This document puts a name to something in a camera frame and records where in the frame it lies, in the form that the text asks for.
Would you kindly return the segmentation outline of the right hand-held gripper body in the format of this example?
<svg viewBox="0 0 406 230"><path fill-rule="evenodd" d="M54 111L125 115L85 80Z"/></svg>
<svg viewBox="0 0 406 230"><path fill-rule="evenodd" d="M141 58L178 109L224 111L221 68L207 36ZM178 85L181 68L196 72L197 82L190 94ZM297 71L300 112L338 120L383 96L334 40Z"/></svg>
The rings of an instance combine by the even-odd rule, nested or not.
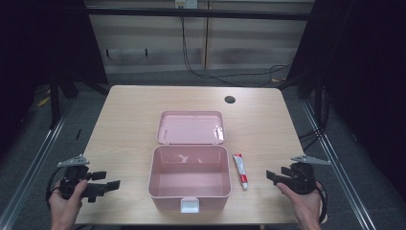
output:
<svg viewBox="0 0 406 230"><path fill-rule="evenodd" d="M293 180L290 189L298 195L308 195L316 189L314 165L330 164L329 160L322 160L313 156L301 155L292 157L287 175Z"/></svg>

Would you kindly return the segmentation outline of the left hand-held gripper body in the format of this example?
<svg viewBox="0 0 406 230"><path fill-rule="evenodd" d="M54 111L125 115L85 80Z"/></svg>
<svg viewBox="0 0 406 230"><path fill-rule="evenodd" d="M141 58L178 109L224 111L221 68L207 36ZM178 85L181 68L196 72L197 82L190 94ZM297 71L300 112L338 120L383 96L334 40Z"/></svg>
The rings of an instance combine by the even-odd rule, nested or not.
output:
<svg viewBox="0 0 406 230"><path fill-rule="evenodd" d="M72 196L81 180L92 180L93 174L87 167L89 163L90 161L80 154L57 164L59 168L65 168L64 177L58 187L63 199L69 199Z"/></svg>

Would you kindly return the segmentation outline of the white and red ointment tube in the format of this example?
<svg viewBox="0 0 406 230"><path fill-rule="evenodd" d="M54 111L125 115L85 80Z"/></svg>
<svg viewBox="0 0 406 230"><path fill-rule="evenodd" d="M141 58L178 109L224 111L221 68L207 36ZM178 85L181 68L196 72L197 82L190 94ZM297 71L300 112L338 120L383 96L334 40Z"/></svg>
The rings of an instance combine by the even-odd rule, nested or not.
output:
<svg viewBox="0 0 406 230"><path fill-rule="evenodd" d="M244 162L243 162L242 155L240 153L236 153L233 155L233 158L234 158L236 166L237 166L237 170L238 170L238 174L239 174L239 181L242 186L242 189L244 191L247 191L248 190L248 178L247 178L246 171L244 168Z"/></svg>

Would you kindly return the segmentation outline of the pink plastic storage box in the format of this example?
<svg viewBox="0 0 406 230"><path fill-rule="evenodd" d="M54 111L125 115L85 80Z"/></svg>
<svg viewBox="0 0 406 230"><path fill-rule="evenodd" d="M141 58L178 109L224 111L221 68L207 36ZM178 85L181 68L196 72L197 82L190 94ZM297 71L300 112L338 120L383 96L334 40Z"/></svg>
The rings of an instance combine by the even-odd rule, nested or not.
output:
<svg viewBox="0 0 406 230"><path fill-rule="evenodd" d="M225 130L218 111L165 111L152 155L148 192L158 210L222 210L232 191Z"/></svg>

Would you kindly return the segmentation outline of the person's right hand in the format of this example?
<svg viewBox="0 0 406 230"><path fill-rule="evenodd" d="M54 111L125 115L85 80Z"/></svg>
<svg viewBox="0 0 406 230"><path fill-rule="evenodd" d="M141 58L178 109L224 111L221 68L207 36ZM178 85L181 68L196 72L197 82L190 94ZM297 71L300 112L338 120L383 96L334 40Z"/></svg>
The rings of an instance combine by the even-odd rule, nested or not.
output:
<svg viewBox="0 0 406 230"><path fill-rule="evenodd" d="M290 200L300 230L322 230L319 221L322 201L317 190L298 195L283 183L278 183L277 188Z"/></svg>

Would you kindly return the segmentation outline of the person's left hand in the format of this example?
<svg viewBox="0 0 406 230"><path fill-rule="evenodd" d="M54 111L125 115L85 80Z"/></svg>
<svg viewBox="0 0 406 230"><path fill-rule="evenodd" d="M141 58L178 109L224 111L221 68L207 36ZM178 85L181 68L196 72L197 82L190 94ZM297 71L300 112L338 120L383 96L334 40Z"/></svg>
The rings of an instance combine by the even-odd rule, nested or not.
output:
<svg viewBox="0 0 406 230"><path fill-rule="evenodd" d="M55 184L55 190L49 198L51 209L51 230L74 230L79 210L82 206L82 193L88 182L82 180L69 199L64 199L58 189L60 182Z"/></svg>

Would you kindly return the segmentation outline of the black metal stand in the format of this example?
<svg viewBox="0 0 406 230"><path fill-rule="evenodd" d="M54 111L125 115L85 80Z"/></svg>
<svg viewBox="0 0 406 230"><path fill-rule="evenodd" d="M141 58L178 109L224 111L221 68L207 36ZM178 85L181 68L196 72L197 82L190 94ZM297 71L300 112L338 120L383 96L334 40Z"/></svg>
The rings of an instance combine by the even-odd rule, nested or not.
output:
<svg viewBox="0 0 406 230"><path fill-rule="evenodd" d="M60 119L60 106L59 106L59 88L58 88L58 63L53 64L53 69L50 76L50 99L52 108L52 120L50 129L54 129Z"/></svg>

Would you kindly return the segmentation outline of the black curtain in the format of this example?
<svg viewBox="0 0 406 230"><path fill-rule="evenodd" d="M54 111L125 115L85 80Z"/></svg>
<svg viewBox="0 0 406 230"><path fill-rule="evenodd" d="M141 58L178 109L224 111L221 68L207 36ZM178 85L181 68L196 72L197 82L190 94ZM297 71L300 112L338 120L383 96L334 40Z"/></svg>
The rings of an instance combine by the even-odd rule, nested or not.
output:
<svg viewBox="0 0 406 230"><path fill-rule="evenodd" d="M72 97L77 81L108 83L84 0L0 0L0 157L39 85Z"/></svg>
<svg viewBox="0 0 406 230"><path fill-rule="evenodd" d="M314 0L289 78L320 82L373 163L406 196L406 0Z"/></svg>

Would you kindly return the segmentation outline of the metal floor rail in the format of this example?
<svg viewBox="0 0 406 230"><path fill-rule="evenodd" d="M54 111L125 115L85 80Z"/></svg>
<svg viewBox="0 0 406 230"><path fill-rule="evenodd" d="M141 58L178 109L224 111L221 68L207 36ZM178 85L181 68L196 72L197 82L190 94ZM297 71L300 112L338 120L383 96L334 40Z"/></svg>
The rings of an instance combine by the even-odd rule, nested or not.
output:
<svg viewBox="0 0 406 230"><path fill-rule="evenodd" d="M5 211L0 216L0 230L11 230L31 189L36 181L38 174L43 167L44 163L46 162L51 149L56 142L56 139L61 132L66 117L70 113L75 99L70 99L67 101L67 105L65 106L63 112L61 113L60 118L57 120L56 124L53 128L51 128L46 138L44 139L40 149L36 152L36 156L27 169L24 177L21 179L18 187L11 197L11 200L8 202Z"/></svg>
<svg viewBox="0 0 406 230"><path fill-rule="evenodd" d="M373 223L372 217L367 210L364 202L360 198L359 194L356 192L350 178L345 171L341 160L339 159L334 147L330 143L327 135L322 131L321 127L316 122L316 115L311 104L307 101L302 102L304 112L310 122L313 130L316 132L316 136L322 146L322 149L327 156L327 161L330 163L341 188L347 200L350 203L350 207L354 212L359 224L363 230L377 230L375 224Z"/></svg>

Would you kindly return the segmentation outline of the black horizontal frame bar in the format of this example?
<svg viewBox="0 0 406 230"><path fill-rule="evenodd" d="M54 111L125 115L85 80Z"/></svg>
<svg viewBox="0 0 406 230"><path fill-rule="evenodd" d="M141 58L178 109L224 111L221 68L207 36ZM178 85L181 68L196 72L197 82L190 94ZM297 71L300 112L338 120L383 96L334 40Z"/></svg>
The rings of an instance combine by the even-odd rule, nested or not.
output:
<svg viewBox="0 0 406 230"><path fill-rule="evenodd" d="M189 9L139 9L139 8L107 8L88 7L88 14L97 15L134 15L134 16L173 16L173 17L205 17L205 18L237 18L307 21L314 18L309 13L270 12L270 11L220 11L220 10L189 10Z"/></svg>

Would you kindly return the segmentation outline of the white wall socket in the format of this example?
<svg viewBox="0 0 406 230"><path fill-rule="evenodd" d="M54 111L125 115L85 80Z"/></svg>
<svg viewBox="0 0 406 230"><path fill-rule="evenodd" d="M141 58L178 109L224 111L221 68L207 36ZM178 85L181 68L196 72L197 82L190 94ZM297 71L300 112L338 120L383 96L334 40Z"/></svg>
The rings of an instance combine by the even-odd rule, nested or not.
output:
<svg viewBox="0 0 406 230"><path fill-rule="evenodd" d="M174 0L174 6L176 9L197 10L198 1L197 0Z"/></svg>

